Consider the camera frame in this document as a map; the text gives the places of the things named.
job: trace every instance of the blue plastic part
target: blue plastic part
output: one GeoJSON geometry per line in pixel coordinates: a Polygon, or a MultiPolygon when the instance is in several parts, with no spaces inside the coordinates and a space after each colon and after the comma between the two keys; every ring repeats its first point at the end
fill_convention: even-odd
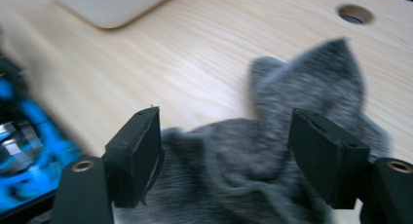
{"type": "MultiPolygon", "coordinates": [[[[13,99],[13,86],[0,78],[0,100],[13,99]]],[[[30,120],[43,144],[35,163],[25,172],[13,176],[0,175],[0,214],[54,191],[63,168],[80,158],[80,150],[73,142],[65,140],[46,113],[32,100],[17,101],[19,110],[30,120]]],[[[31,148],[30,142],[25,147],[31,148]]],[[[0,168],[9,164],[8,160],[0,168]]]]}

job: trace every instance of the round hole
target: round hole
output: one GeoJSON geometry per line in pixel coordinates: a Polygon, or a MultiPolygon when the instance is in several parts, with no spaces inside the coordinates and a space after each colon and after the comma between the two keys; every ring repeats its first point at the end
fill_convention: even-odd
{"type": "Polygon", "coordinates": [[[82,161],[82,162],[75,164],[72,167],[72,170],[75,172],[83,172],[83,171],[86,171],[92,168],[93,166],[94,166],[94,162],[87,160],[87,161],[82,161]]]}
{"type": "Polygon", "coordinates": [[[355,24],[368,24],[373,21],[373,14],[357,5],[343,5],[337,8],[338,15],[345,21],[355,24]]]}
{"type": "Polygon", "coordinates": [[[413,172],[413,168],[407,164],[401,163],[401,162],[397,162],[397,161],[390,161],[387,162],[387,165],[399,172],[403,172],[403,173],[411,173],[413,172]]]}

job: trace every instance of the blue robot part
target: blue robot part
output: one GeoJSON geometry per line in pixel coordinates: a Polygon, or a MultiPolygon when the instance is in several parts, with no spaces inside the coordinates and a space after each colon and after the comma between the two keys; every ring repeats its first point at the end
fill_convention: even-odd
{"type": "Polygon", "coordinates": [[[63,168],[81,156],[35,102],[0,78],[0,108],[10,106],[21,115],[0,122],[0,214],[54,191],[63,168]]]}

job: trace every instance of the fabric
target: fabric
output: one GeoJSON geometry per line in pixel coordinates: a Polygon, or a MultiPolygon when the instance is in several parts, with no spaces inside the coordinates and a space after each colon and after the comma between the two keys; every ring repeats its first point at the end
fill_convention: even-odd
{"type": "Polygon", "coordinates": [[[148,206],[117,209],[120,223],[330,223],[286,147],[294,107],[361,139],[371,162],[389,156],[387,134],[362,114],[363,79],[345,39],[290,63],[258,58],[249,74],[258,119],[163,131],[166,158],[148,206]]]}

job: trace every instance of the wooden table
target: wooden table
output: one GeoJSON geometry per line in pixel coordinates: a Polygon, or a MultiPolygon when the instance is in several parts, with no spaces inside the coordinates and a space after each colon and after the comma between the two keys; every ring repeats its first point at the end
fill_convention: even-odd
{"type": "MultiPolygon", "coordinates": [[[[97,156],[151,105],[161,107],[163,129],[254,118],[253,58],[289,60],[345,36],[364,73],[365,113],[392,136],[394,156],[413,162],[412,16],[405,0],[169,0],[124,27],[98,29],[53,0],[0,0],[4,50],[36,98],[97,156]],[[374,21],[338,17],[348,3],[374,21]]],[[[351,218],[346,211],[338,220],[351,218]]]]}

